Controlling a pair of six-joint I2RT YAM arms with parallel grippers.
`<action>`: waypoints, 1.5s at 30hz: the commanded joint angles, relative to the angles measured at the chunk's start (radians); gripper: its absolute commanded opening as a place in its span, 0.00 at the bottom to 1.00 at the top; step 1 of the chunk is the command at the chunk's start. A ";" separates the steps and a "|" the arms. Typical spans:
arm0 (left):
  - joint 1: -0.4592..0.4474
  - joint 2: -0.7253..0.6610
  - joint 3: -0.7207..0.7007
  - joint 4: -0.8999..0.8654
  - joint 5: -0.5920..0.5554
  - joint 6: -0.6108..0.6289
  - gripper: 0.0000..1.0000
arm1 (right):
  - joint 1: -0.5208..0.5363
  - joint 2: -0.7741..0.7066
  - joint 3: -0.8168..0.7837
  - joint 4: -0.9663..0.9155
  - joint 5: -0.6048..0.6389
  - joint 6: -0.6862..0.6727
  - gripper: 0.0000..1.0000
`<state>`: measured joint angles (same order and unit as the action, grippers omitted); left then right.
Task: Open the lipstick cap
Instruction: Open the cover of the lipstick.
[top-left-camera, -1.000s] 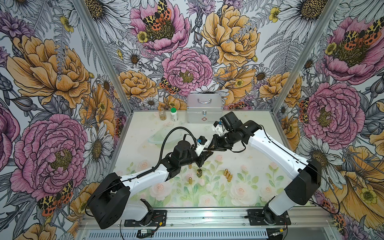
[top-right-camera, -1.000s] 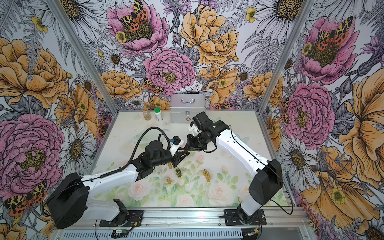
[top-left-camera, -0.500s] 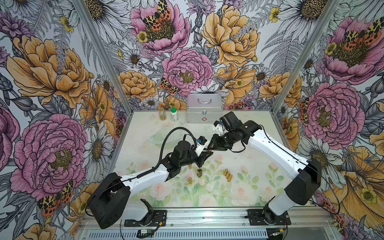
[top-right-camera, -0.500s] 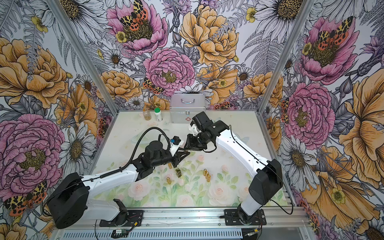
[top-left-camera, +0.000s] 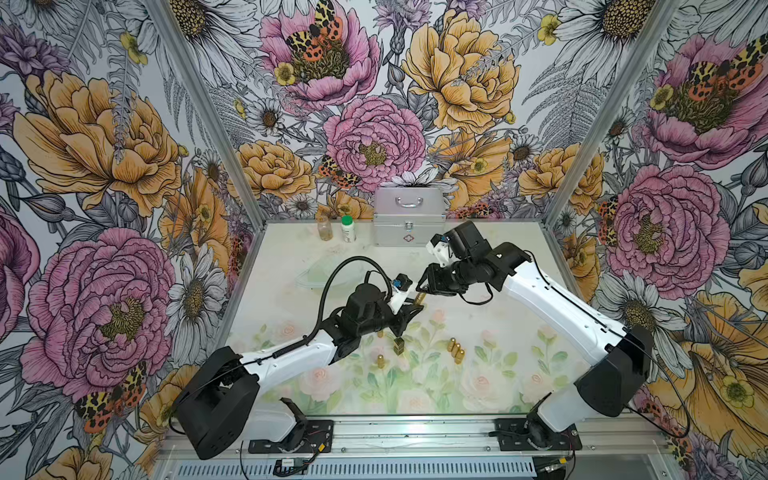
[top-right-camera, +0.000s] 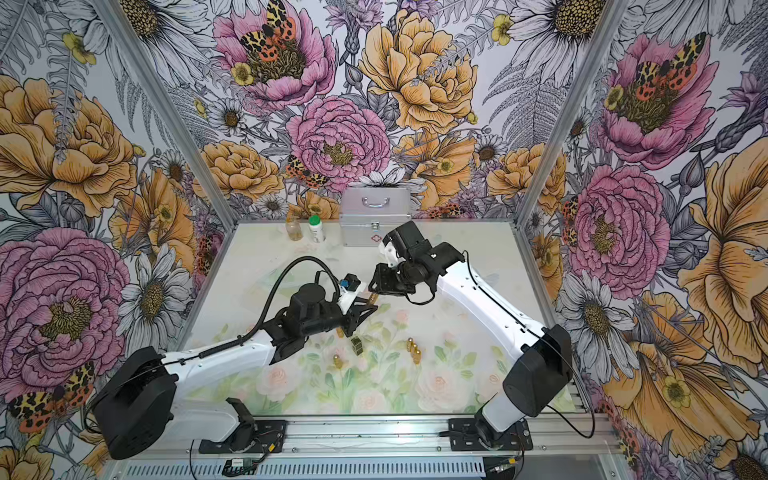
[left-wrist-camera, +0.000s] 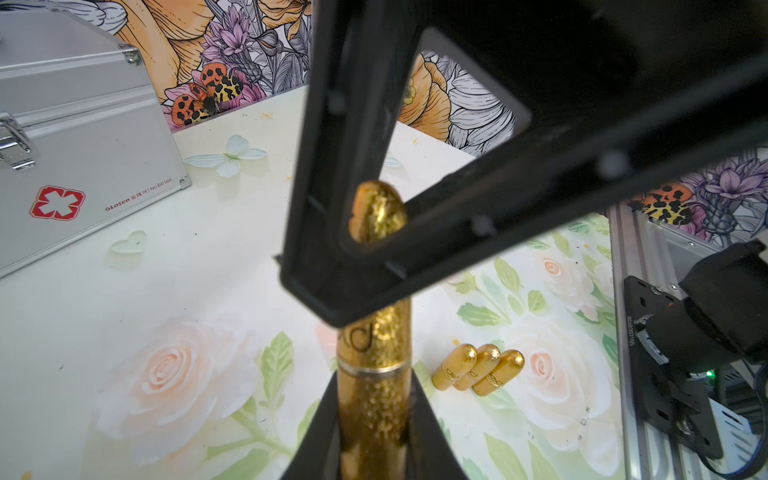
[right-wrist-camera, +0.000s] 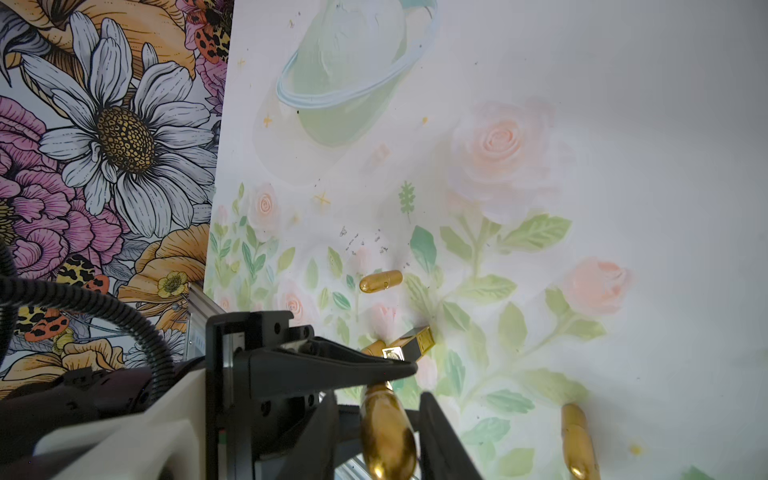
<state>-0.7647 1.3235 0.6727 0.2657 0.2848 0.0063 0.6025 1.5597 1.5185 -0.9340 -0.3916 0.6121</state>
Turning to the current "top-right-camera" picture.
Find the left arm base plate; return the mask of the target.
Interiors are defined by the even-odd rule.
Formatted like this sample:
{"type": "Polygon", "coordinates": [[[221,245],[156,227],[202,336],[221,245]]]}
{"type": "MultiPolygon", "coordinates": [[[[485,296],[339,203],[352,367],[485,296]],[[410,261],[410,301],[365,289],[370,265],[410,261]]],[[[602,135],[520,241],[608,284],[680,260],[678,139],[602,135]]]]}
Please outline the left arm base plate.
{"type": "Polygon", "coordinates": [[[272,454],[281,453],[288,422],[285,420],[256,420],[241,423],[223,441],[201,440],[200,454],[272,454]]]}

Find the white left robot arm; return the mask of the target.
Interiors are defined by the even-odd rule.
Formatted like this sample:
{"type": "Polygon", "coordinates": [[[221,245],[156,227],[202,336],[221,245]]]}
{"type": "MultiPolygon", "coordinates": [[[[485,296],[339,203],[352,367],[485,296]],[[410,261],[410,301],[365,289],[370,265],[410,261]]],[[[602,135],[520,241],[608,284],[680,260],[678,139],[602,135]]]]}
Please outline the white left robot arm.
{"type": "Polygon", "coordinates": [[[309,283],[253,333],[187,351],[135,351],[92,405],[109,455],[124,460],[155,445],[187,440],[213,453],[257,446],[260,431],[243,401],[230,397],[222,407],[208,406],[190,400],[189,394],[227,376],[284,361],[312,335],[341,329],[351,337],[377,309],[358,292],[342,291],[337,301],[329,301],[321,285],[309,283]]]}

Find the square gold black lipstick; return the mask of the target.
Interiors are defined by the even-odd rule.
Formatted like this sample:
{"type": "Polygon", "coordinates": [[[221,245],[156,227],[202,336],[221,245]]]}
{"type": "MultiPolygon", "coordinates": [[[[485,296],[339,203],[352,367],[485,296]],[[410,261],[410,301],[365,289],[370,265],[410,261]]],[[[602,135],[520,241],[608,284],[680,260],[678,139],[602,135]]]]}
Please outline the square gold black lipstick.
{"type": "Polygon", "coordinates": [[[352,345],[352,348],[353,348],[353,351],[354,351],[355,355],[356,356],[361,356],[363,354],[363,351],[364,351],[364,346],[363,346],[362,340],[359,337],[355,336],[355,337],[352,337],[350,339],[350,343],[352,345]]]}

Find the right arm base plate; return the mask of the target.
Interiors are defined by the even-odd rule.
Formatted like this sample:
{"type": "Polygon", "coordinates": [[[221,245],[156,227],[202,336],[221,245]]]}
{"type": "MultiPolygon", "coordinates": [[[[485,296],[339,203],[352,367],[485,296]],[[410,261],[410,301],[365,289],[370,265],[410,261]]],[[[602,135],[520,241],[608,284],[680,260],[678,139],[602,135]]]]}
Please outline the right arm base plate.
{"type": "Polygon", "coordinates": [[[533,449],[533,441],[525,419],[504,431],[496,431],[481,418],[451,418],[448,429],[438,434],[447,438],[452,451],[512,452],[533,449]]]}

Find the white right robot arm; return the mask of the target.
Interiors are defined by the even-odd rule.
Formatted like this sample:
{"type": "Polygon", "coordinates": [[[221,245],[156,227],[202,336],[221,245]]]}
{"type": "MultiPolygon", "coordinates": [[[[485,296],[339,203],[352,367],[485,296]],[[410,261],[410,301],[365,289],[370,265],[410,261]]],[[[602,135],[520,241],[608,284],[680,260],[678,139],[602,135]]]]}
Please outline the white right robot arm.
{"type": "Polygon", "coordinates": [[[496,339],[511,368],[499,391],[475,414],[475,435],[484,447],[498,449],[517,423],[538,416],[571,382],[571,341],[561,327],[547,327],[514,307],[471,266],[469,255],[452,245],[427,241],[415,249],[379,244],[385,261],[374,271],[370,289],[380,295],[409,297],[420,284],[432,295],[459,302],[496,339]]]}

